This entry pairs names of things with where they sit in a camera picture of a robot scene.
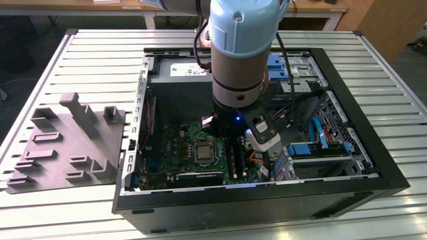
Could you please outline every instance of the wooden table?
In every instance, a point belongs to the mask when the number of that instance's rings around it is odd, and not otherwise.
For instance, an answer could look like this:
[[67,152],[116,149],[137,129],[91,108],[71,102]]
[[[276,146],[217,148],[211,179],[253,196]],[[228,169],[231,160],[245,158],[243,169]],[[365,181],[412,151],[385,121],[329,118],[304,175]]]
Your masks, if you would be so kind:
[[[323,0],[296,0],[297,18],[325,18],[324,31],[333,31],[347,6],[337,1],[335,5]],[[292,17],[293,5],[289,5],[284,17]],[[121,0],[116,4],[93,4],[92,0],[0,0],[0,15],[29,16],[141,16],[147,29],[156,29],[156,16],[189,16],[183,12],[164,11],[140,3],[137,0]]]

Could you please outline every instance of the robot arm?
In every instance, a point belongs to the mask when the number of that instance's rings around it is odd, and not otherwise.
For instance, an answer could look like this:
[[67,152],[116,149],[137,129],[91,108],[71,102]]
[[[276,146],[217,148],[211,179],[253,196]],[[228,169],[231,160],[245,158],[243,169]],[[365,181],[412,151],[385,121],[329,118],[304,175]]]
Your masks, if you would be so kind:
[[291,0],[143,2],[164,10],[208,16],[212,95],[219,106],[213,115],[219,119],[217,125],[232,125],[239,114],[248,127],[244,133],[253,148],[265,152],[280,141],[280,136],[257,99],[272,40]]

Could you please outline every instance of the motherboard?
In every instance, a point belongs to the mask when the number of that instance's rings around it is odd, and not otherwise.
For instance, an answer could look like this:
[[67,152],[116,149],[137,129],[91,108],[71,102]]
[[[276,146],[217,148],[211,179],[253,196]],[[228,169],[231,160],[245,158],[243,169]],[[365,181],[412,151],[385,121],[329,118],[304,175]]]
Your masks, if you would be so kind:
[[259,182],[259,166],[249,162],[253,153],[245,137],[240,139],[244,175],[229,165],[225,143],[201,131],[199,122],[163,125],[160,154],[144,161],[148,188],[152,190]]

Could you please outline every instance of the white table leg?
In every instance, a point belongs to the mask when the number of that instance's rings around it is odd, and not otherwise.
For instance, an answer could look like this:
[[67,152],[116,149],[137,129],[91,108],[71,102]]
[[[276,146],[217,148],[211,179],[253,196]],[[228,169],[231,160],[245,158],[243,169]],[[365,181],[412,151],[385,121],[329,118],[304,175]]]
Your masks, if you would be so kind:
[[143,12],[143,16],[144,16],[144,19],[145,19],[147,29],[149,29],[149,30],[156,29],[156,24],[155,24],[156,13],[153,11],[144,11]]
[[333,12],[329,14],[329,17],[323,27],[323,31],[335,31],[335,28],[340,22],[341,16],[343,16],[341,12]]

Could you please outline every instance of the cpu socket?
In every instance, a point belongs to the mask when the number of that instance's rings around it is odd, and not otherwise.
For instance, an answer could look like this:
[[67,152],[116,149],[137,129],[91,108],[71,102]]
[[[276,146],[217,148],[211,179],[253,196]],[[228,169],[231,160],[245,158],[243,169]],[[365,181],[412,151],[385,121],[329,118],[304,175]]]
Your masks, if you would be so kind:
[[215,162],[215,144],[209,139],[197,140],[193,143],[193,162],[199,165],[207,165]]

